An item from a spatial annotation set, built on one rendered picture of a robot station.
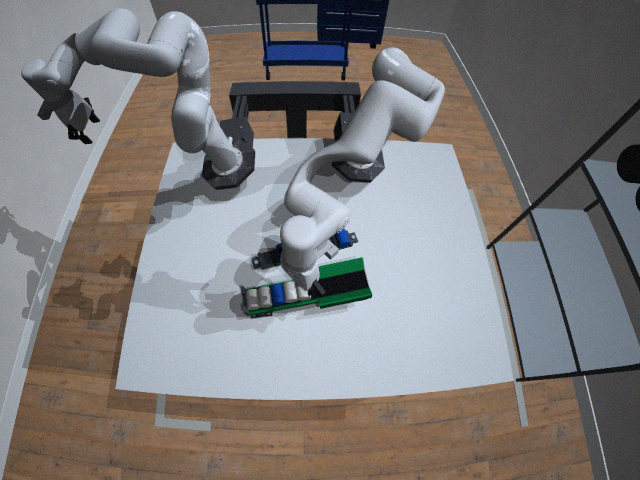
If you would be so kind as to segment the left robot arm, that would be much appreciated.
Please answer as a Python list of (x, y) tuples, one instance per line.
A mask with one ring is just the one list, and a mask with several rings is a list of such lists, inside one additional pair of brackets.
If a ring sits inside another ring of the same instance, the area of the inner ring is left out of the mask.
[(339, 140), (312, 154), (298, 168), (284, 198), (285, 207), (295, 216), (280, 230), (289, 269), (305, 272), (324, 253), (330, 260), (335, 257), (339, 249), (328, 239), (342, 231), (350, 219), (346, 205), (310, 184), (319, 169), (337, 161), (368, 169), (392, 131), (416, 142), (432, 125), (445, 87), (410, 62), (398, 48), (382, 50), (372, 66), (376, 82), (366, 91)]

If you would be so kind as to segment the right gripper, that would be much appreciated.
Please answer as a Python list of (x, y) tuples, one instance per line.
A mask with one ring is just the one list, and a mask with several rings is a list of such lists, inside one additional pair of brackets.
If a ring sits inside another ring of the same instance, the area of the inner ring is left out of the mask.
[[(100, 119), (94, 114), (88, 97), (82, 98), (75, 91), (71, 90), (71, 92), (73, 95), (70, 102), (54, 112), (68, 128), (69, 139), (80, 139), (84, 144), (92, 144), (88, 136), (84, 135), (83, 130), (86, 128), (89, 119), (92, 123), (100, 122)], [(78, 131), (80, 135), (78, 135)]]

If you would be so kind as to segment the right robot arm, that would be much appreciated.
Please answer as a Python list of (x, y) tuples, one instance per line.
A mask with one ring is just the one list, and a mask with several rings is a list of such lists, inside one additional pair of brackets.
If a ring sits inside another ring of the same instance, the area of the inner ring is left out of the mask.
[(37, 116), (49, 120), (53, 111), (70, 102), (70, 88), (85, 61), (156, 77), (177, 71), (178, 91), (171, 113), (176, 144), (187, 153), (203, 150), (217, 175), (236, 172), (243, 156), (232, 147), (233, 138), (227, 139), (209, 105), (209, 50), (201, 28), (189, 16), (172, 11), (157, 21), (147, 44), (137, 42), (139, 34), (135, 14), (117, 8), (83, 32), (70, 35), (48, 63), (42, 59), (26, 63), (21, 76), (44, 99)]

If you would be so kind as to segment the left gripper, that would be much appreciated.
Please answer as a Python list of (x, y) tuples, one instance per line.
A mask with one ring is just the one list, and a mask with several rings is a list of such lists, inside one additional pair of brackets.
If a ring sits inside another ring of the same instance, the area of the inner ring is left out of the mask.
[[(278, 249), (280, 256), (281, 267), (283, 270), (304, 290), (308, 291), (308, 296), (315, 295), (324, 295), (326, 291), (319, 284), (319, 267), (318, 263), (314, 264), (314, 266), (305, 272), (295, 272), (288, 267), (284, 263), (282, 247), (280, 246)], [(281, 253), (282, 252), (282, 253)], [(290, 271), (291, 270), (291, 271)], [(292, 272), (293, 271), (293, 272)], [(314, 271), (314, 272), (313, 272)], [(314, 285), (314, 286), (312, 286)], [(310, 289), (311, 288), (311, 289)], [(310, 289), (310, 290), (309, 290)], [(316, 290), (317, 289), (317, 290)]]

